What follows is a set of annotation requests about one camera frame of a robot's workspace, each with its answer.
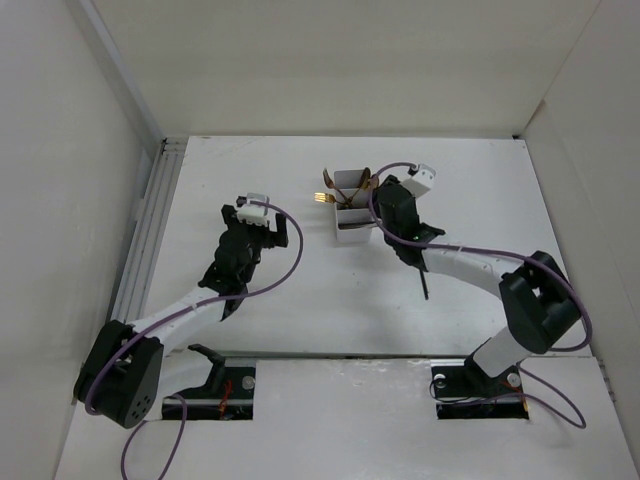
white connector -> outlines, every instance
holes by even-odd
[[[433,188],[436,181],[436,171],[421,163],[418,165],[416,173],[402,182],[402,186],[409,190],[416,198],[420,198]]]
[[[268,227],[269,220],[267,220],[267,207],[252,205],[252,200],[257,200],[258,202],[262,203],[269,203],[269,197],[267,197],[266,195],[261,195],[259,193],[248,193],[247,203],[245,203],[238,209],[238,220],[250,225]]]

white platform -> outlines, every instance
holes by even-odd
[[[244,302],[198,342],[221,351],[308,354],[466,355],[504,324],[501,303],[458,281],[418,272],[375,231],[372,241],[335,241],[332,211],[313,201],[328,191],[322,169],[377,170],[394,161],[425,162],[435,189],[420,199],[424,222],[469,245],[531,254],[560,253],[524,142],[417,138],[192,137],[178,179],[146,314],[174,302],[201,278],[225,226],[220,208],[238,195],[265,193],[305,233],[298,271],[278,290]],[[403,169],[392,172],[402,177]],[[250,289],[290,266],[298,240],[263,252]],[[576,325],[559,345],[584,338]],[[588,349],[583,352],[589,355]]]
[[[529,421],[437,420],[426,360],[268,360],[258,362],[254,420],[189,422],[165,479],[637,480],[596,360],[525,365],[576,402],[586,430],[533,402]],[[177,422],[144,427],[129,451],[132,480],[157,478],[176,432]],[[77,408],[56,478],[119,479],[128,435]]]

red wire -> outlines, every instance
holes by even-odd
[[[512,386],[509,382],[502,382],[502,385],[504,385],[507,388],[510,388],[511,390],[514,390],[514,391],[520,393],[520,389],[518,387]]]
[[[224,417],[224,412],[227,409],[229,395],[231,395],[232,391],[233,384],[231,383],[231,380],[227,380],[227,382],[224,384],[224,396],[222,397],[222,400],[220,400],[220,405],[218,405],[218,408],[220,409],[220,420],[222,420],[222,417]]]

robotic arm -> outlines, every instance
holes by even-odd
[[[420,222],[416,198],[433,186],[435,172],[419,165],[402,183],[389,176],[374,192],[376,214],[389,232],[404,240],[458,245],[444,230]],[[423,272],[455,277],[500,300],[507,326],[464,361],[462,366],[433,369],[438,398],[491,397],[503,393],[514,366],[532,354],[544,354],[580,319],[565,289],[542,270],[512,259],[487,257],[461,250],[409,247],[385,236],[398,257]],[[562,276],[553,258],[535,252],[531,258]]]
[[[174,349],[238,309],[242,298],[215,301],[215,294],[246,294],[263,248],[287,247],[285,217],[276,214],[277,230],[270,231],[267,209],[252,200],[269,202],[263,195],[249,194],[238,198],[237,209],[222,208],[227,231],[220,236],[214,262],[196,288],[161,312],[128,324],[112,320],[100,330],[74,387],[78,400],[85,402],[98,374],[125,343],[160,320],[166,323],[143,336],[108,370],[92,407],[131,428],[149,413],[156,398],[205,384],[216,389],[224,373],[224,357],[201,345],[190,345],[179,353]]]

utensil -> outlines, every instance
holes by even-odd
[[[315,199],[316,202],[337,203],[339,205],[342,205],[342,203],[340,203],[338,200],[336,200],[336,197],[334,197],[330,193],[322,193],[322,192],[316,193],[314,199]]]
[[[354,230],[356,228],[375,228],[376,222],[339,223],[340,230]]]
[[[356,190],[354,192],[353,195],[351,195],[351,197],[349,197],[349,201],[353,203],[353,199],[356,198],[356,195],[358,194],[358,192],[360,190],[367,190],[367,188],[369,188],[369,180],[371,179],[371,169],[369,167],[366,167],[364,170],[362,170],[362,176],[360,177],[360,181],[358,182],[358,190]]]
[[[342,192],[342,190],[340,190],[338,187],[336,187],[336,184],[333,182],[333,179],[329,175],[329,172],[327,171],[326,168],[322,171],[322,178],[324,179],[324,184],[327,186],[327,188],[330,188],[331,190],[335,190],[340,195],[342,195],[342,198],[344,198],[345,203],[348,206],[350,206],[351,208],[353,208],[353,204],[351,203],[351,199],[349,197],[347,197]]]

